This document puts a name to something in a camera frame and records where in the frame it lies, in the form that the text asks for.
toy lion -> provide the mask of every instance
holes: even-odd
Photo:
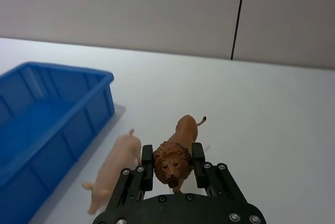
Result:
[[[176,132],[154,151],[154,172],[163,184],[168,184],[174,194],[181,194],[180,188],[193,170],[192,143],[198,137],[200,123],[190,115],[182,117],[176,126]]]

blue container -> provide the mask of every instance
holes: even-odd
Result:
[[[114,114],[113,74],[25,63],[0,76],[0,223],[25,224]]]

